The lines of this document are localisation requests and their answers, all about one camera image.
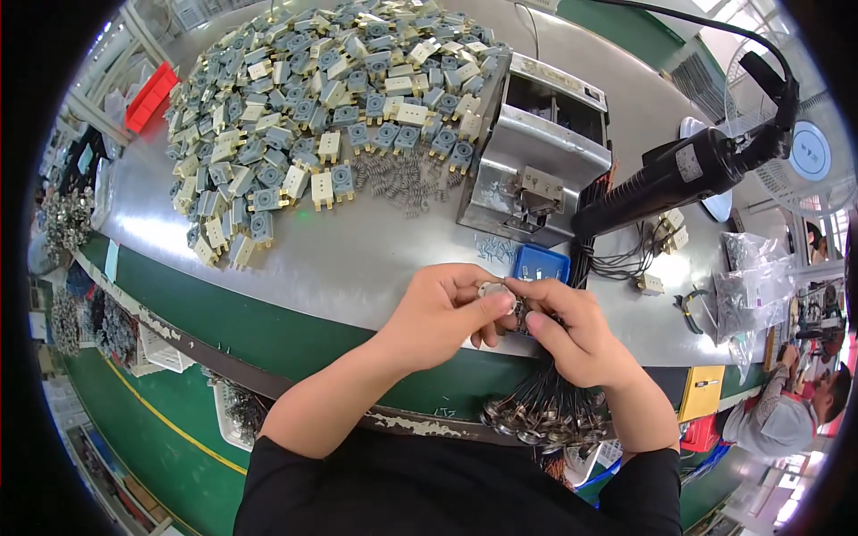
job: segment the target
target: yellow floor line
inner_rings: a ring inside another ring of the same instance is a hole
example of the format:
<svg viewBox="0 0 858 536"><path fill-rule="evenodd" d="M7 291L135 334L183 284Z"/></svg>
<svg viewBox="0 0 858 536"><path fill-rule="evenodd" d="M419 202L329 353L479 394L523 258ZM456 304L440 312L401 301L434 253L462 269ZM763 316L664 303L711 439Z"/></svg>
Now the yellow floor line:
<svg viewBox="0 0 858 536"><path fill-rule="evenodd" d="M72 380L72 379L71 379L71 376L68 376L68 375L66 375L66 376L69 378L69 381L71 382L71 386L75 389L75 393L77 393L77 387L75 386L75 382L74 382L74 380ZM81 398L80 396L78 396L78 397L77 397L77 400L79 400L79 401L81 402L81 405L83 406L83 410L87 413L87 415L90 415L91 413L89 412L89 409L87 408L86 403L84 403L83 398ZM138 483L138 484L139 484L139 485L140 485L144 490L146 490L146 492L147 492L149 495L151 495L151 496L152 496L152 498L153 498L153 499L154 499L154 500L159 504L159 506L161 506L161 507L162 507L162 508L167 512L167 514L168 514L168 515L170 515L170 517L172 517L172 518L173 518L173 520L174 520L174 521L178 521L178 522L182 525L182 527L187 528L188 530L190 530L191 532L193 532L194 534L196 534L196 536L202 536L202 534L200 534L200 533L199 533L199 532L198 532L194 527L192 527L191 525L189 525L189 524L187 523L187 521L183 520L181 517L179 517L179 516L177 516L176 514L174 514L174 513L173 513L173 511L172 511L172 510L170 510L170 509L169 509L169 508L168 508L168 507L167 507L167 506L166 506L162 501L159 501L159 500L158 500L158 497L156 497L156 496L155 496L155 494L154 494L152 491L150 491L150 490L149 490L149 488L148 488L148 487L146 487L146 485L145 485L145 484L144 484L144 483L143 483L143 482L142 482L142 481L137 477L137 475L135 475L135 474L134 474L134 472L133 472L133 471L131 471L131 470L128 468L128 464L127 464L127 463L125 463L125 460L123 460L122 458L120 458L120 457L119 457L119 455L116 453L116 449L113 447L113 445L111 445L111 444L110 444L110 442L109 442L109 441L107 441L107 436L105 436L104 432L102 432L102 431L101 431L101 428L99 428L99 426L95 423L95 421L90 420L90 421L89 421L89 424L91 424L91 425L95 428L95 430L97 430L97 431L99 432L99 435L101 436L101 440L102 440L102 441L104 441L105 443L107 443L107 446L108 446L108 447L110 448L110 450L111 450L111 454L112 454L113 456L115 456L119 461L121 461L121 462L122 462L122 465L124 466L124 467L123 467L123 469L124 469L125 471L127 471L129 475L131 475L132 477L134 477L134 480L136 480L136 481L137 481L137 483Z"/></svg>
<svg viewBox="0 0 858 536"><path fill-rule="evenodd" d="M111 370L113 370L113 373L114 373L114 374L116 374L116 376L117 376L117 377L122 381L122 383L124 384L124 386L125 386L125 387L126 387L126 388L127 388L127 389L128 389L128 390L129 390L129 391L130 391L130 392L131 392L131 393L132 393L132 394L133 394L133 395L134 395L134 396L135 396L135 397L136 397L136 398L137 398L137 399L138 399L138 400L139 400L139 401L140 401L140 402L141 402L141 403L142 403L142 404L143 404L143 405L144 405L144 406L145 406L145 407L150 411L150 412L152 412L152 414L153 414L155 417L157 417L158 419L160 419L162 423L164 423L165 425L169 426L171 430L173 430L174 432L176 432L177 434L179 434L181 437L184 437L186 440L188 440L188 442L189 442L189 443L194 444L194 445L195 445L198 449L200 449L202 452L206 453L207 455L211 456L212 458L215 458L217 461L219 461L219 462L220 462L220 463L222 463L223 465L225 465L225 466L229 467L230 469L235 470L235 471L236 471L236 472L238 472L238 473L241 473L241 474L244 474L244 475L246 475L246 474L247 474L247 469L244 469L243 467L241 467L241 466L239 466L239 465L236 465L235 463L233 463L233 462L231 462L231 461L227 460L227 459L226 459L226 458L224 458L223 456L221 456L221 455L219 455L218 453L214 452L214 451L213 451L212 449L210 449L209 447L206 447L205 445L203 445L202 443L198 442L196 439L194 439L193 437L191 437L191 436L188 434L188 432L186 432L186 431L182 430L181 428L179 428L178 426L174 425L170 419L168 419L167 417L164 417L164 415L163 415L163 414L161 414L161 412L159 412L157 409L155 409L155 408L154 408L154 406L152 406L152 404L149 404L149 402L148 402L145 398L143 398L142 396L140 396L140 393L138 393L138 392L136 391L136 389L134 389L134 387L132 387L132 386L131 386L131 384L130 384L130 383L128 383L128 380L126 380L126 379L124 378L124 376L122 376L122 373L120 373L120 372L119 372L119 370L116 368L116 366L113 364L113 362L112 362L110 359L105 359L105 361L107 362L107 365L108 365L108 366L110 366Z"/></svg>

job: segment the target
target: black wire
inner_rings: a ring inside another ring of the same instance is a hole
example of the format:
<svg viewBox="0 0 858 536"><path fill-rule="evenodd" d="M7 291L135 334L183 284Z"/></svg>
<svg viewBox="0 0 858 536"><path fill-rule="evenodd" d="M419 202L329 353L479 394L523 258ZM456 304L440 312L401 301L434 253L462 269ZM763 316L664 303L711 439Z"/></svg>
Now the black wire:
<svg viewBox="0 0 858 536"><path fill-rule="evenodd" d="M644 9L646 11L652 11L654 13L661 13L662 15L668 15L672 17L676 17L677 19L682 19L683 21L694 22L696 24L702 24L703 26L712 27L716 30L722 30L723 32L735 33L737 35L741 35L742 37L747 37L748 39L752 39L757 41L765 48L771 51L772 55L777 59L777 62L781 64L781 68L783 69L783 77L785 81L789 81L793 78L793 71L789 68L789 63L787 63L787 58L783 57L781 51L779 51L768 39L759 35L758 33L752 32L750 30L746 30L745 28L740 28L738 26L733 26L732 24L727 24L726 22L719 21L710 21L709 19L705 19L703 17L698 17L695 15L689 15L687 13L683 13L681 11L676 11L675 9L667 9L660 6L650 5L648 3L640 3L640 2L627 2L626 0L592 0L593 2L598 3L610 3L612 5L625 6L627 8L634 9Z"/></svg>
<svg viewBox="0 0 858 536"><path fill-rule="evenodd" d="M530 24L533 24L534 26L533 35L534 41L536 42L536 61L539 61L539 30L536 29L536 20L534 20L534 14L530 11L530 7L528 7L526 4L523 4L521 2L514 2L513 5L515 5L516 7L522 6L528 11L528 15L530 15Z"/></svg>

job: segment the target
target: stainless steel machine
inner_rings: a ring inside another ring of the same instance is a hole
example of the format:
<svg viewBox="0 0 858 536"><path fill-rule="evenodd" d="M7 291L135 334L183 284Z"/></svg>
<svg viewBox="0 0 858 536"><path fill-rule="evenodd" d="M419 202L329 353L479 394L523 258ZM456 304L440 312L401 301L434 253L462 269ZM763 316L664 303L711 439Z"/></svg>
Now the stainless steel machine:
<svg viewBox="0 0 858 536"><path fill-rule="evenodd" d="M605 94L515 52L498 67L456 222L550 248L571 238L578 194L611 167Z"/></svg>

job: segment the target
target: electric fan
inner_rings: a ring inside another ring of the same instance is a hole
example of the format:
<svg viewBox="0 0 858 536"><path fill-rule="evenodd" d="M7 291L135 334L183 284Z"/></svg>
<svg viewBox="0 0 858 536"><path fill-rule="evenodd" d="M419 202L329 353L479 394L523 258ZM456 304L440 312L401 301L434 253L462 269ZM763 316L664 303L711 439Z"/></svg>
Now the electric fan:
<svg viewBox="0 0 858 536"><path fill-rule="evenodd" d="M755 170L772 198L805 217L833 214L858 195L855 155L834 100L798 38L786 33L764 34L787 58L800 83L800 104L788 160L771 160ZM727 71L724 107L731 136L766 123L777 111L775 103L739 65L748 51L759 53L779 74L777 60L765 48L746 39Z"/></svg>

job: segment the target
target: stainless steel workbench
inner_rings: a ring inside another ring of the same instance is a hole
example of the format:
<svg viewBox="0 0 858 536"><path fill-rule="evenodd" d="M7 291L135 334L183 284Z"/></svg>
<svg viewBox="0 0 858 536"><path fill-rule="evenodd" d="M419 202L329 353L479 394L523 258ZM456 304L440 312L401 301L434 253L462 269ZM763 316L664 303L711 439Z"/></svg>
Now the stainless steel workbench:
<svg viewBox="0 0 858 536"><path fill-rule="evenodd" d="M318 7L334 2L314 3ZM525 8L498 0L449 0L447 8L465 11L492 27L497 39L535 57L535 40ZM249 20L262 4L241 9L171 43L166 51L185 74L204 50L229 27ZM615 181L641 165L640 155L675 139L680 120L706 120L678 90L634 56L583 28L533 11L540 60L595 84L607 95ZM406 220L401 210L370 193L317 213L311 203L275 215L275 244L257 252L243 271L209 268L185 244L190 224L175 212L168 190L173 161L164 155L166 126L135 140L118 162L112 210L101 231L123 246L201 280L271 304L331 321L378 329L396 307L415 270L438 262L476 262L496 275L511 266L477 257L475 232L455 223L462 189L447 203L432 202L428 214ZM591 276L588 284L617 336L642 365L729 364L726 346L692 334L673 307L673 295L689 292L722 270L718 233L724 230L699 206L683 209L691 242L681 252L661 255L650 272L666 294L642 296L630 283ZM633 228L597 239L597 254L628 250ZM476 239L488 235L477 232ZM533 342L506 337L496 351L529 355Z"/></svg>

